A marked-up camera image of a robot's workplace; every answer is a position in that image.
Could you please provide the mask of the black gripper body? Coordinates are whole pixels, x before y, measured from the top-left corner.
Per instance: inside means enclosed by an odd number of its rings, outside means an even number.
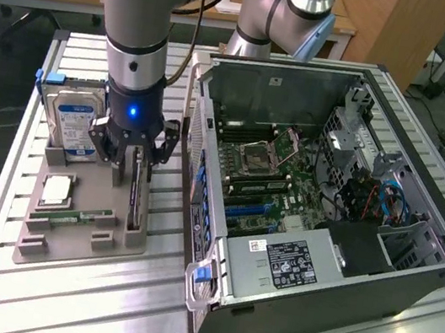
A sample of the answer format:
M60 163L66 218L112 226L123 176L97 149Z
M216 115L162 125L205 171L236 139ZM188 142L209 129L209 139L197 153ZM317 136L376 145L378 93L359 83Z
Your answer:
M160 78L148 89L124 88L109 76L108 107L110 119L107 132L111 141L118 145L126 140L128 145L141 146L151 153L155 138L162 132L163 97L167 80Z

